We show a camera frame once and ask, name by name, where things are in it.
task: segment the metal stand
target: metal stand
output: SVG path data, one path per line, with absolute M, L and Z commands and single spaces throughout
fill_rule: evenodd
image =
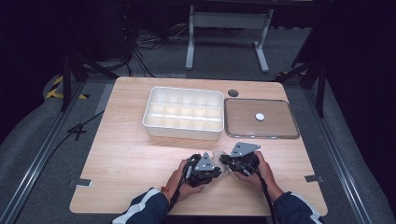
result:
M 260 29 L 261 38 L 254 42 L 257 58 L 264 73 L 269 71 L 267 61 L 262 51 L 265 37 L 271 23 L 273 10 L 267 14 L 243 14 L 243 13 L 218 13 L 218 12 L 195 12 L 194 6 L 190 7 L 189 22 L 189 46 L 187 48 L 186 69 L 191 70 L 194 58 L 194 28 L 195 27 L 219 27 L 219 28 L 242 28 Z

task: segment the wooden table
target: wooden table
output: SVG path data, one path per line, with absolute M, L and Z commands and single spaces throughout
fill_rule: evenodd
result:
M 180 161 L 195 153 L 230 153 L 236 142 L 261 145 L 276 182 L 285 191 L 303 195 L 324 216 L 327 214 L 318 182 L 305 181 L 314 171 L 303 139 L 235 139 L 222 132 L 218 141 L 149 136 L 142 123 L 150 90 L 156 86 L 239 91 L 238 98 L 288 101 L 281 84 L 229 80 L 119 77 L 109 98 L 81 178 L 89 188 L 77 187 L 70 210 L 74 213 L 124 212 L 132 198 L 150 187 L 164 186 Z M 178 203 L 172 215 L 269 216 L 267 202 L 233 174 L 214 179 L 202 193 Z

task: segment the white plastic tray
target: white plastic tray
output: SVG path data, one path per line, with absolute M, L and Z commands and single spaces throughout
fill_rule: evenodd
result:
M 218 140 L 224 129 L 224 95 L 220 91 L 154 87 L 143 124 L 153 136 Z

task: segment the yellow tape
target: yellow tape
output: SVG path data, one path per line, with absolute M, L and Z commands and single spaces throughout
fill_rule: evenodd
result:
M 58 98 L 58 99 L 63 99 L 64 95 L 62 93 L 56 93 L 56 89 L 58 89 L 59 85 L 61 82 L 64 80 L 64 76 L 59 75 L 55 81 L 52 84 L 52 87 L 49 90 L 49 93 L 47 93 L 47 98 Z M 89 94 L 81 94 L 78 99 L 80 100 L 87 100 L 90 98 Z

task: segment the small round object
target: small round object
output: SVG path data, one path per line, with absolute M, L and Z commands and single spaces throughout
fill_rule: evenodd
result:
M 256 114 L 256 119 L 257 119 L 257 120 L 263 121 L 264 118 L 265 118 L 264 114 L 262 114 L 262 113 L 257 113 L 257 114 Z
M 237 97 L 239 95 L 239 92 L 236 90 L 229 90 L 228 95 L 231 97 Z

